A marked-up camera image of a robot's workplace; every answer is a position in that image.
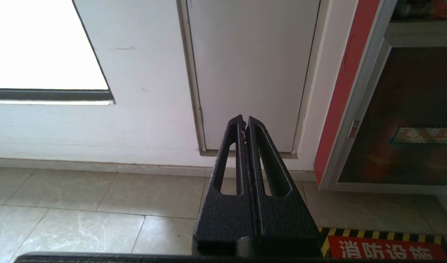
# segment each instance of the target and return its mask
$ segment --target red panel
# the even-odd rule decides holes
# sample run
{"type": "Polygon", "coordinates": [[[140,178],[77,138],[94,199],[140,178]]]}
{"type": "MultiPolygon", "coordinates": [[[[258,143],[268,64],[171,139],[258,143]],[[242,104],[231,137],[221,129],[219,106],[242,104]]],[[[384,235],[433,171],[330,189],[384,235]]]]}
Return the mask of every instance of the red panel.
{"type": "Polygon", "coordinates": [[[340,127],[343,112],[353,87],[363,51],[372,27],[380,0],[359,0],[355,17],[348,37],[347,47],[335,83],[329,111],[325,118],[324,129],[320,138],[314,168],[317,183],[324,175],[327,160],[334,146],[335,136],[340,127]]]}
{"type": "Polygon", "coordinates": [[[333,258],[446,260],[438,244],[360,237],[328,236],[333,258]]]}

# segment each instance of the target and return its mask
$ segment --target window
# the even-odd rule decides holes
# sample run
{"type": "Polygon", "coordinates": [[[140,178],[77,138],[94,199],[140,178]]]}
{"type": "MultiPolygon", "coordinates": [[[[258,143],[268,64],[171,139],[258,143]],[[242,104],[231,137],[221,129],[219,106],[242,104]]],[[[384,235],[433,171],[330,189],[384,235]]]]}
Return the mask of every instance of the window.
{"type": "Polygon", "coordinates": [[[0,103],[113,103],[72,1],[0,1],[0,103]]]}

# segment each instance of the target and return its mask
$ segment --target yellow and black warning stripe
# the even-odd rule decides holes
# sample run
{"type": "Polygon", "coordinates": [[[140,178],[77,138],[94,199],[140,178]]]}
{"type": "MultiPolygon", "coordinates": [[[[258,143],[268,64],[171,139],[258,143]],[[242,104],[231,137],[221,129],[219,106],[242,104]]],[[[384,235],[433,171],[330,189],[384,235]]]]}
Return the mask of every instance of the yellow and black warning stripe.
{"type": "Polygon", "coordinates": [[[345,228],[321,228],[318,227],[320,235],[322,237],[323,245],[321,248],[322,255],[330,258],[330,245],[327,236],[349,236],[349,237],[362,237],[372,239],[384,239],[384,240],[400,240],[411,241],[421,243],[435,243],[439,244],[447,256],[447,241],[442,236],[437,235],[423,235],[415,233],[395,233],[389,231],[372,231],[372,230],[356,230],[345,228]]]}

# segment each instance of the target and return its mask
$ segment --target sign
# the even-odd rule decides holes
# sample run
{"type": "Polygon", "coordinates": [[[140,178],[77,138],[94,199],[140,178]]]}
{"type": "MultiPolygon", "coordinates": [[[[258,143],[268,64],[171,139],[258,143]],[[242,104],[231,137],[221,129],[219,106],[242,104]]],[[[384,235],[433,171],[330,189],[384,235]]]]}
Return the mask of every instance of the sign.
{"type": "Polygon", "coordinates": [[[438,244],[328,236],[333,258],[447,260],[438,244]]]}
{"type": "Polygon", "coordinates": [[[447,128],[400,127],[391,142],[447,144],[447,128]]]}

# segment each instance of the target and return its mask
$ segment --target glass cabinet door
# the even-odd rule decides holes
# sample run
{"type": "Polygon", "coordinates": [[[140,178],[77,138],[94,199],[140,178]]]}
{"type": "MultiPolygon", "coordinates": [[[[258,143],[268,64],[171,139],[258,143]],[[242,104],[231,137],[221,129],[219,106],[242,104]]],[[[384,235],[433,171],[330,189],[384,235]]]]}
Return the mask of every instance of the glass cabinet door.
{"type": "Polygon", "coordinates": [[[447,185],[447,47],[393,47],[339,182],[447,185]]]}

